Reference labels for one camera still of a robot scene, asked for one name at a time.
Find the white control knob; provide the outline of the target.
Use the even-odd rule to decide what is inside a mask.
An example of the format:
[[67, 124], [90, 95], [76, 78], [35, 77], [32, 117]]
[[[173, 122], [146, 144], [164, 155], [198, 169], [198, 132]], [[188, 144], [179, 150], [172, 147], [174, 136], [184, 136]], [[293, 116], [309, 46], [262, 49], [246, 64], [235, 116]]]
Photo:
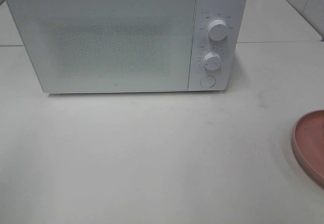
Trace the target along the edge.
[[215, 71], [221, 67], [222, 59], [218, 53], [209, 52], [202, 58], [202, 63], [206, 70]]
[[227, 22], [224, 19], [217, 18], [212, 20], [208, 26], [209, 38], [213, 41], [221, 41], [227, 37]]

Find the round white door button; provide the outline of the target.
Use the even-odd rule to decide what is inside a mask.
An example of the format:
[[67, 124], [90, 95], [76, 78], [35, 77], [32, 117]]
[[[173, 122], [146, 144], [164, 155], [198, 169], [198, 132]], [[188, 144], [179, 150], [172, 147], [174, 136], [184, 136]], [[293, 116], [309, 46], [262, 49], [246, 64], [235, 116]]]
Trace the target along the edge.
[[214, 76], [205, 76], [200, 80], [200, 85], [206, 88], [212, 88], [216, 84], [216, 79]]

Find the pink round plate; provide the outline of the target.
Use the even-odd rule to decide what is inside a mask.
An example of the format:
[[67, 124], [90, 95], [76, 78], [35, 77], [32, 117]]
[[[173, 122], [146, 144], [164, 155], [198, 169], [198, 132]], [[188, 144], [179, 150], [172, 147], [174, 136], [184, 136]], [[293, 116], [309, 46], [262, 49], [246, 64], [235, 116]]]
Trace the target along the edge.
[[311, 111], [298, 119], [292, 134], [294, 156], [318, 185], [323, 187], [323, 110]]

